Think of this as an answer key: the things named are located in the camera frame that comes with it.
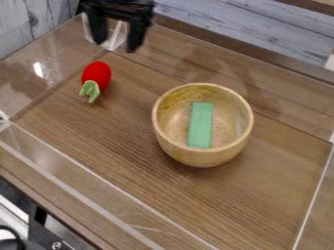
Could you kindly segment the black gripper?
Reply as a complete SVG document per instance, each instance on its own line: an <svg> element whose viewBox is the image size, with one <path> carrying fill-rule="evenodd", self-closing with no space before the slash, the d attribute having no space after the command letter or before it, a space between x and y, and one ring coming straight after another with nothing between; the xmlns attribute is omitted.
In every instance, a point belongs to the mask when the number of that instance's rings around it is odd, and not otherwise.
<svg viewBox="0 0 334 250"><path fill-rule="evenodd" d="M80 0L79 12L87 15L93 42L100 45L107 40L108 19L127 21L127 52L133 53L143 43L146 30L152 23L154 7L154 0Z"/></svg>

